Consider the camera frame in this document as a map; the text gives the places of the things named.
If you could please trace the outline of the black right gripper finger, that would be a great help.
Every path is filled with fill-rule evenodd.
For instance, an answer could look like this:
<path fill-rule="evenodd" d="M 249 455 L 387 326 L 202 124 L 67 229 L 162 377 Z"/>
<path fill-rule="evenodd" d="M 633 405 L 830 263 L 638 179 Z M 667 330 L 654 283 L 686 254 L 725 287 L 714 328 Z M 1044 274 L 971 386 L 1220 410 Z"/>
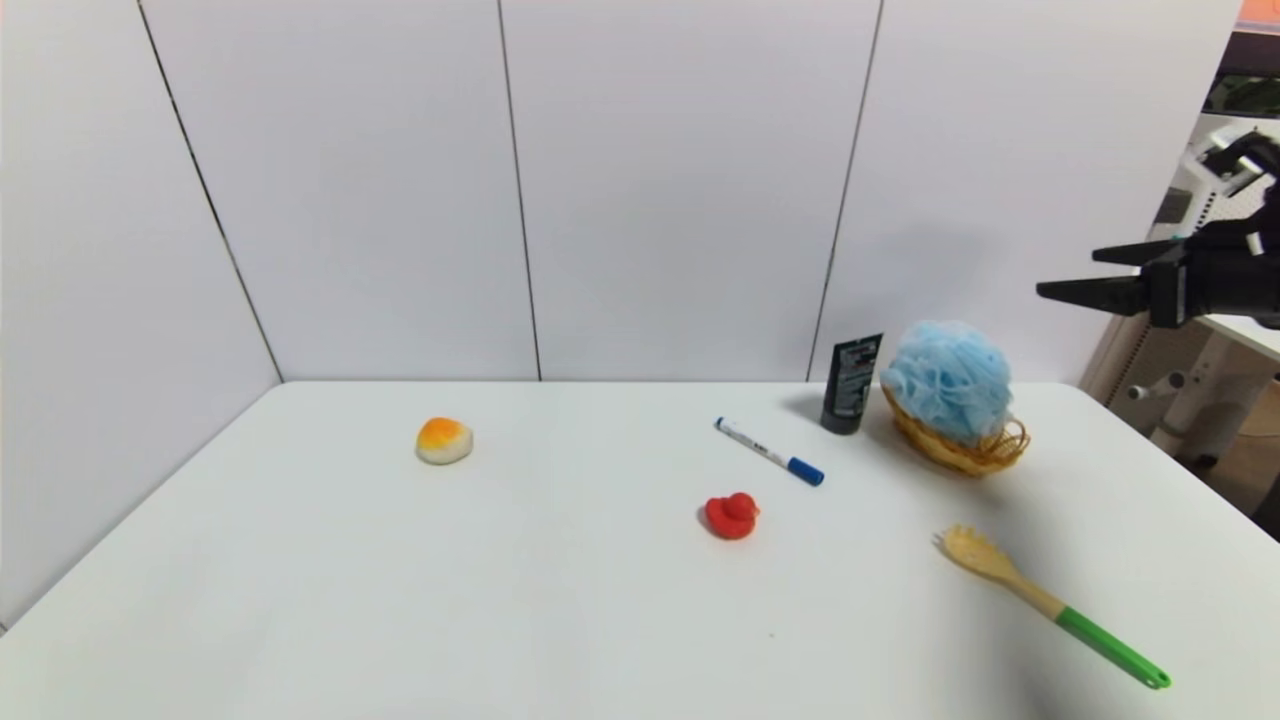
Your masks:
<path fill-rule="evenodd" d="M 1094 263 L 1106 263 L 1124 266 L 1144 266 L 1167 252 L 1179 250 L 1183 240 L 1164 240 L 1142 243 L 1126 243 L 1097 249 L 1092 252 Z"/>
<path fill-rule="evenodd" d="M 1041 282 L 1036 292 L 1055 302 L 1117 316 L 1134 316 L 1149 309 L 1149 293 L 1139 275 Z"/>

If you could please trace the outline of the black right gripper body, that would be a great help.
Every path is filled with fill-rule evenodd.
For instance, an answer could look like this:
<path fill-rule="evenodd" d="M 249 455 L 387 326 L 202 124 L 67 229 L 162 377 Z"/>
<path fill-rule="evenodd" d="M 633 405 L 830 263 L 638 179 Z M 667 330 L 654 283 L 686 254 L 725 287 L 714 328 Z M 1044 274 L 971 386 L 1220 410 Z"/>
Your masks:
<path fill-rule="evenodd" d="M 1249 316 L 1277 329 L 1277 251 L 1262 234 L 1194 234 L 1144 265 L 1148 310 L 1161 328 L 1207 315 Z"/>

